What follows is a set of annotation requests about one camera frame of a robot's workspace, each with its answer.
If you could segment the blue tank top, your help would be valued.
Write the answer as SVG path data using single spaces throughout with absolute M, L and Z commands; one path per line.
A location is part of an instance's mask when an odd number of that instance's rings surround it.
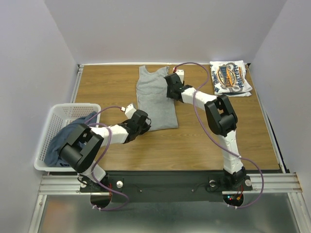
M 80 117 L 72 123 L 62 128 L 55 137 L 50 141 L 46 152 L 44 162 L 49 167 L 70 167 L 70 165 L 62 160 L 58 155 L 58 149 L 64 144 L 67 137 L 76 129 L 79 124 L 85 123 L 92 118 L 97 112 L 93 111 L 87 116 Z

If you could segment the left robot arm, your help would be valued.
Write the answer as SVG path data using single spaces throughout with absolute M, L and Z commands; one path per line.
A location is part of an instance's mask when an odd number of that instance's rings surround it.
M 96 128 L 79 124 L 58 149 L 59 157 L 77 173 L 88 177 L 97 191 L 108 187 L 106 172 L 95 162 L 99 149 L 109 144 L 129 143 L 151 127 L 146 112 L 135 109 L 126 114 L 128 119 L 114 126 Z

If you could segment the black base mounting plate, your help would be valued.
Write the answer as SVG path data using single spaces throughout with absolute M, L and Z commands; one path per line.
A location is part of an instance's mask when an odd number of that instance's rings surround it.
M 108 171 L 103 184 L 111 188 L 112 203 L 183 202 L 225 200 L 223 192 L 236 194 L 253 189 L 250 177 L 233 182 L 220 170 Z

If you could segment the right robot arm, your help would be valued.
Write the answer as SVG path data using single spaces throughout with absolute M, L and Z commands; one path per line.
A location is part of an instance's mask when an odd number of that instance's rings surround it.
M 194 108 L 205 111 L 209 129 L 219 137 L 217 144 L 222 149 L 224 159 L 223 184 L 228 189 L 242 185 L 246 170 L 241 161 L 236 140 L 238 118 L 225 95 L 215 96 L 196 90 L 181 82 L 177 73 L 165 77 L 167 97 L 182 103 L 192 104 Z

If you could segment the white plastic laundry basket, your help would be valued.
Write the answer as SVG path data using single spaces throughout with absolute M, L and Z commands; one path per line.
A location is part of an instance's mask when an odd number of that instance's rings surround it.
M 74 169 L 71 167 L 55 167 L 45 164 L 44 159 L 50 141 L 63 127 L 72 123 L 74 120 L 99 111 L 101 111 L 101 107 L 95 103 L 63 103 L 54 105 L 49 111 L 36 149 L 35 169 L 46 172 L 73 172 Z

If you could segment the folded white printed tank top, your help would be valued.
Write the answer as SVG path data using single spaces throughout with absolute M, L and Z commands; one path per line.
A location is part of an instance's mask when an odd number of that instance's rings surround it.
M 210 71 L 214 94 L 233 97 L 251 96 L 252 86 L 246 79 L 246 68 L 243 60 L 210 61 Z

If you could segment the grey tank top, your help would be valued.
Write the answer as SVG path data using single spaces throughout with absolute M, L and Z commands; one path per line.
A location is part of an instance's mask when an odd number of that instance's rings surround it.
M 164 77 L 168 73 L 168 66 L 155 72 L 149 72 L 146 66 L 139 67 L 139 79 L 136 84 L 137 104 L 151 119 L 149 131 L 178 128 L 174 101 L 167 97 L 167 83 Z

